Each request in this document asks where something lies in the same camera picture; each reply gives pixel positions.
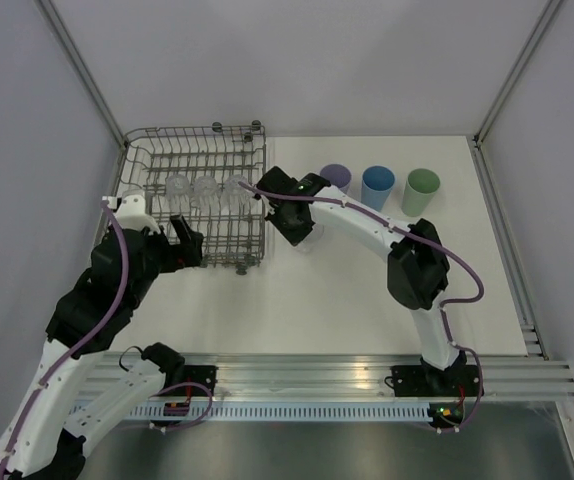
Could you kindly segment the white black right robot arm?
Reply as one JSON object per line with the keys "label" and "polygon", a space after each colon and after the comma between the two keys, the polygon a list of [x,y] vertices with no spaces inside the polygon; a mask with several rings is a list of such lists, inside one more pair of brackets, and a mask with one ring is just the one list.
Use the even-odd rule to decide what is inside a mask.
{"label": "white black right robot arm", "polygon": [[421,345],[421,379],[430,395],[482,396],[478,355],[457,343],[446,314],[453,302],[446,295],[451,263],[461,266],[477,286],[476,294],[462,298],[462,303],[481,300],[484,286],[472,267],[442,245],[431,222],[387,218],[314,173],[296,179],[273,167],[250,190],[267,204],[267,220],[291,245],[299,245],[316,225],[322,225],[341,231],[383,259],[388,293],[414,321]]}

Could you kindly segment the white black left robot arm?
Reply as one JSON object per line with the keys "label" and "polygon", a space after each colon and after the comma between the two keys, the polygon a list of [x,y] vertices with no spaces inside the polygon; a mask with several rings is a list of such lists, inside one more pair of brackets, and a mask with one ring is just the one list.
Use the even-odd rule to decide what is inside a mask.
{"label": "white black left robot arm", "polygon": [[179,215],[171,225],[175,244],[150,227],[113,224],[93,249],[90,267],[56,305],[32,384],[0,436],[0,479],[75,479],[136,405],[183,389],[184,357],[155,343],[103,394],[78,413],[71,411],[88,375],[157,277],[201,265],[203,235]]}

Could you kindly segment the blue plastic cup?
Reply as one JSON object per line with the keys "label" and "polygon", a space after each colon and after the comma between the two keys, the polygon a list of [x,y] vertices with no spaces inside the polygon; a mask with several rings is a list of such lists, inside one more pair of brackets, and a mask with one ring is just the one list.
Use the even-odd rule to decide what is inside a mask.
{"label": "blue plastic cup", "polygon": [[362,174],[361,202],[381,211],[395,185],[396,177],[387,167],[375,165],[364,170]]}

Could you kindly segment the green plastic cup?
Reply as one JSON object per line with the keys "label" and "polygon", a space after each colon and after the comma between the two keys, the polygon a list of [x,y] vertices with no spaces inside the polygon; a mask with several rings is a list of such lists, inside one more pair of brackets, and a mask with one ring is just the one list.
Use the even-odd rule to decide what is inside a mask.
{"label": "green plastic cup", "polygon": [[401,209],[409,217],[420,216],[430,204],[441,186],[439,176],[432,170],[417,168],[406,180]]}

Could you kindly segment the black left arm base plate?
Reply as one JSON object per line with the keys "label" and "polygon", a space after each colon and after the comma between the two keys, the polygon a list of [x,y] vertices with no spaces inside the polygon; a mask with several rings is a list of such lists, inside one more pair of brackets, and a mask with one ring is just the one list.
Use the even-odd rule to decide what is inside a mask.
{"label": "black left arm base plate", "polygon": [[191,365],[183,369],[182,383],[197,383],[214,392],[217,384],[218,367],[215,365]]}

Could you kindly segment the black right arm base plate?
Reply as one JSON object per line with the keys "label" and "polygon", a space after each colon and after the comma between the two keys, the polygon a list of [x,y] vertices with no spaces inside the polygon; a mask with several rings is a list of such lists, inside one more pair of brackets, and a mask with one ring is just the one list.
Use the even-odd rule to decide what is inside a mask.
{"label": "black right arm base plate", "polygon": [[384,382],[401,398],[476,397],[481,385],[480,374],[473,365],[445,371],[421,365],[394,365]]}

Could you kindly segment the lavender plastic cup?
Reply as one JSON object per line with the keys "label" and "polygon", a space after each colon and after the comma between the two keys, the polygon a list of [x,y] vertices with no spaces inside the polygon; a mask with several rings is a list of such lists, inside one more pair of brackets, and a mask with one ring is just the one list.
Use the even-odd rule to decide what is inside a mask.
{"label": "lavender plastic cup", "polygon": [[352,174],[346,166],[337,163],[328,164],[321,168],[319,175],[328,180],[344,194],[348,193],[352,181]]}

